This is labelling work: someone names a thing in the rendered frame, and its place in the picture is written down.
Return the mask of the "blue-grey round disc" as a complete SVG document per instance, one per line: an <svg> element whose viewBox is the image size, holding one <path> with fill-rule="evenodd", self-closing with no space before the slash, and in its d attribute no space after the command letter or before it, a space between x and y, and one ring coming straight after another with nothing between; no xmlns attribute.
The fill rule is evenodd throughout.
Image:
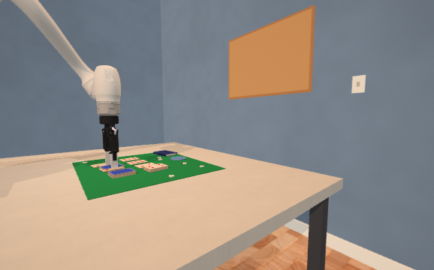
<svg viewBox="0 0 434 270"><path fill-rule="evenodd" d="M170 159L173 161L180 161L180 160L185 160L186 157L178 156L178 157L171 157Z"/></svg>

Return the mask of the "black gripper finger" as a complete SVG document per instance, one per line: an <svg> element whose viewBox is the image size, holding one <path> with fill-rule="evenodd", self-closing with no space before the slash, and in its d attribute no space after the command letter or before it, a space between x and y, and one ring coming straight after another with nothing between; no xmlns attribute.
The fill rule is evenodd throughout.
<svg viewBox="0 0 434 270"><path fill-rule="evenodd" d="M109 154L109 152L110 152L110 144L109 144L109 139L107 138L105 129L106 128L102 128L103 149L105 150L105 164L106 165L111 165L111 163L110 163L110 154Z"/></svg>
<svg viewBox="0 0 434 270"><path fill-rule="evenodd" d="M112 127L111 136L109 136L108 128L106 128L107 138L109 139L109 143L110 143L109 154L110 154L111 169L118 167L118 154L117 154L117 152L119 152L118 132L119 132L118 130Z"/></svg>

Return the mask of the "green felt playing mat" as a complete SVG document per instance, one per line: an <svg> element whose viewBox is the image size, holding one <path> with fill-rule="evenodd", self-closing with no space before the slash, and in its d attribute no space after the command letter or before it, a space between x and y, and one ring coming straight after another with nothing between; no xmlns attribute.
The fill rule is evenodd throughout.
<svg viewBox="0 0 434 270"><path fill-rule="evenodd" d="M184 179L192 176L198 176L205 173L215 172L218 170L224 170L226 168L216 166L210 163L206 163L200 160L196 160L190 157L186 157L185 160L171 160L172 157L178 157L183 155L175 154L171 156L161 156L158 154L136 154L118 157L118 164L124 165L124 168L131 168L136 170L135 175L128 175L120 178L111 178L108 176L108 172L100 171L99 167L93 168L90 165L103 164L105 159L87 160L81 162L72 163L77 173L78 179L83 187L87 200L93 200L100 197L105 197L113 194L119 194L126 191L132 191L139 188L145 188L153 185L162 184L165 182L171 182L179 179ZM161 158L157 158L161 157ZM139 161L131 160L122 162L120 159L126 158L139 158L140 160L148 161L146 163L139 163L130 165L126 162ZM162 159L162 160L159 160ZM87 163L83 163L87 162ZM156 172L147 172L143 168L137 168L135 165L140 164L165 164L168 165L168 169L163 169ZM187 164L182 164L187 163ZM204 166L204 167L200 167ZM174 175L174 177L169 177Z"/></svg>

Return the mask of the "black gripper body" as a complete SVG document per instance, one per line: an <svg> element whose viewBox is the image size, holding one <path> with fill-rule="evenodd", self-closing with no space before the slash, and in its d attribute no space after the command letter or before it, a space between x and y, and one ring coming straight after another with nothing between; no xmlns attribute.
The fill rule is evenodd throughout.
<svg viewBox="0 0 434 270"><path fill-rule="evenodd" d="M119 123L119 117L117 115L100 115L99 120L100 124L104 125L104 128L108 128L109 136L111 137L112 127L115 128L115 124Z"/></svg>

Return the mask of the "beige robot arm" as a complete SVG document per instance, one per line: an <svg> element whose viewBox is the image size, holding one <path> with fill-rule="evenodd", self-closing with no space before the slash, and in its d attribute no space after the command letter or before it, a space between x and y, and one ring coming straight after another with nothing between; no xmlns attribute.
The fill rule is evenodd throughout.
<svg viewBox="0 0 434 270"><path fill-rule="evenodd" d="M120 114L121 84L117 69L101 65L96 67L95 72L90 70L38 0L11 1L39 28L78 74L82 80L82 87L97 101L97 113L101 116Z"/></svg>

